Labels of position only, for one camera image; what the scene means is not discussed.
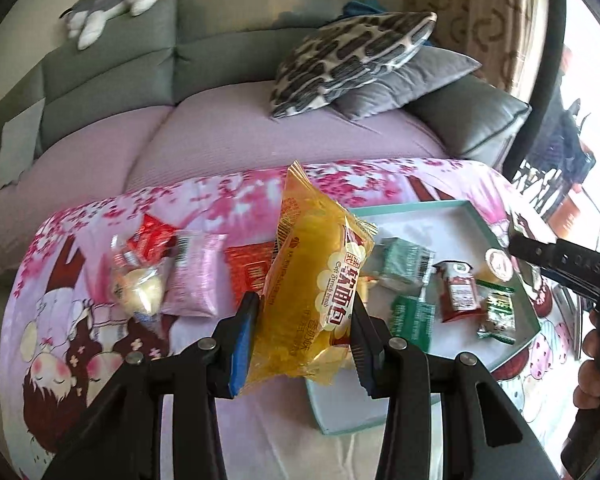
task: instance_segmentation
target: human hand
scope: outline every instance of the human hand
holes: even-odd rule
[[[593,326],[598,323],[598,316],[592,310],[589,320]],[[582,351],[589,357],[596,357],[600,349],[600,337],[596,330],[587,334],[582,342]],[[573,403],[581,410],[593,410],[600,405],[600,371],[593,360],[584,361],[578,372],[578,386],[573,392]]]

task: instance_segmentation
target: metal screw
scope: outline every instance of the metal screw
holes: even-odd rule
[[[407,348],[407,342],[401,337],[392,337],[389,339],[389,346],[394,350],[404,350]]]
[[[125,357],[125,361],[130,365],[139,365],[144,361],[144,356],[142,352],[129,352]]]
[[[198,348],[201,350],[213,350],[216,347],[216,340],[212,337],[203,337],[198,341]]]
[[[460,362],[463,365],[474,366],[478,362],[478,358],[471,352],[462,352],[460,354]]]

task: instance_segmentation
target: pink snack package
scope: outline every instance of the pink snack package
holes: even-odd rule
[[[173,316],[217,316],[218,259],[226,235],[179,231],[176,238],[178,254],[160,312]]]

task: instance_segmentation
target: yellow bread package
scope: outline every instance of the yellow bread package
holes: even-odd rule
[[[347,356],[358,275],[375,233],[315,189],[297,161],[289,167],[248,383],[279,374],[331,382]]]

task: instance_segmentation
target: red snack package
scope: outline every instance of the red snack package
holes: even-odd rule
[[[249,290],[262,295],[264,279],[273,258],[273,245],[274,242],[265,242],[224,250],[236,304],[240,304],[244,293]]]
[[[484,314],[478,300],[475,278],[471,274],[471,265],[465,262],[446,260],[436,263],[434,267],[442,279],[440,307],[442,308],[443,323],[460,317]]]
[[[153,265],[174,245],[175,234],[175,227],[145,213],[142,225],[126,244],[142,263]]]

